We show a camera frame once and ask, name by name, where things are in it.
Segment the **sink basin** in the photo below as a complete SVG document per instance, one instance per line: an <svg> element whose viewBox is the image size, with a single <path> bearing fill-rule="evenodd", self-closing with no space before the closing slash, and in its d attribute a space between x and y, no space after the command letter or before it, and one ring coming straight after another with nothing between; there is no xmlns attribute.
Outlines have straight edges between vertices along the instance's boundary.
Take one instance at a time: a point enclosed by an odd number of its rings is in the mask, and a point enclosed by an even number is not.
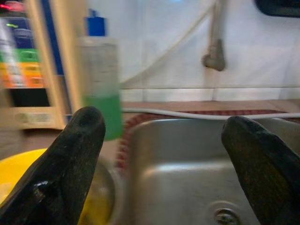
<svg viewBox="0 0 300 225"><path fill-rule="evenodd" d="M258 122L300 150L300 124L281 119ZM168 119L134 128L126 224L259 225L221 143L223 124Z"/></svg>

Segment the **stainless steel sink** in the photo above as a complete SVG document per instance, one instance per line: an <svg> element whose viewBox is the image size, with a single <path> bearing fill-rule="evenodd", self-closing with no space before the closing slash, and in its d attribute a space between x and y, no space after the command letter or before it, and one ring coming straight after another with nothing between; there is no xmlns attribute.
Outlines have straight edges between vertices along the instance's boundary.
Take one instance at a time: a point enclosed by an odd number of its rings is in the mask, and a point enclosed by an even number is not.
<svg viewBox="0 0 300 225"><path fill-rule="evenodd" d="M280 119L259 122L300 150L300 124ZM259 225L221 143L223 124L170 119L134 129L129 145L128 225Z"/></svg>

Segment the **plastic bottle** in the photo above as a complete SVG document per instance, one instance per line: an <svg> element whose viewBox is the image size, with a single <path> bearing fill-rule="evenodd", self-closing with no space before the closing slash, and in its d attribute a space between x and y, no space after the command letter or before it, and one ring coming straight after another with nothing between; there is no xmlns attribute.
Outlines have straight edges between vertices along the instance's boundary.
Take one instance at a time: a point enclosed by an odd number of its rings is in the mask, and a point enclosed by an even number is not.
<svg viewBox="0 0 300 225"><path fill-rule="evenodd" d="M106 36L105 19L91 10L87 18L89 36L82 37L79 45L87 70L82 79L83 101L98 108L105 119L105 139L122 134L120 86L118 79L118 46L115 39Z"/></svg>

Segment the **white wall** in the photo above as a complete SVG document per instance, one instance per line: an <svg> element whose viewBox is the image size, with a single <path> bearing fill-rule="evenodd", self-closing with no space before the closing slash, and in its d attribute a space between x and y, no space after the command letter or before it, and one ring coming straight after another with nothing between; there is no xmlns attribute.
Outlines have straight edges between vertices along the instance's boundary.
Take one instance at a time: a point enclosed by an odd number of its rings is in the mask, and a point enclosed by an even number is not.
<svg viewBox="0 0 300 225"><path fill-rule="evenodd" d="M224 71L201 65L208 46L209 16L171 54L149 68L213 2L90 0L90 6L109 19L109 34L120 43L120 80L127 81L123 100L300 98L300 19L266 16L253 0L227 1Z"/></svg>

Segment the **countertop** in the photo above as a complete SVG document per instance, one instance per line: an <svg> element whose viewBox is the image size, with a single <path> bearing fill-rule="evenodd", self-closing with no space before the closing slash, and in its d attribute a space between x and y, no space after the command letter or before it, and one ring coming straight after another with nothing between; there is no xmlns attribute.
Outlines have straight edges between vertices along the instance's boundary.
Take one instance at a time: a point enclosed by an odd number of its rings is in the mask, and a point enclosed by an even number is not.
<svg viewBox="0 0 300 225"><path fill-rule="evenodd" d="M211 111L211 110L257 110L269 109L300 113L300 100L264 100L264 101L203 101L203 102L124 102L124 107L153 108L172 111ZM124 113L124 121L135 116L136 113ZM47 148L60 133L53 129L32 129L24 132L22 151ZM106 141L103 144L100 156L114 162L119 140Z"/></svg>

